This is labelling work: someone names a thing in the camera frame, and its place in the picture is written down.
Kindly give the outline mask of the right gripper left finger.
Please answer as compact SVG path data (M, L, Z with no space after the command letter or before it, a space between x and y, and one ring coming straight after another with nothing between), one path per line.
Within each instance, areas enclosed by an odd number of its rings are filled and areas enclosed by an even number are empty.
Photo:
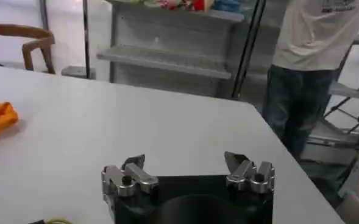
M158 178L143 170L145 154L128 157L120 168L105 166L101 172L102 193L131 197L137 188L150 194L158 186Z

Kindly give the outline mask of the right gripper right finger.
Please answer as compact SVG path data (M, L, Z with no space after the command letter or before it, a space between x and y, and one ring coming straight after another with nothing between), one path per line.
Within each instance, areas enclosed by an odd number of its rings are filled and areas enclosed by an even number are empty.
M256 194L274 192L275 168L269 161L263 161L257 167L247 156L228 151L224 152L224 159L230 171L226 176L228 187Z

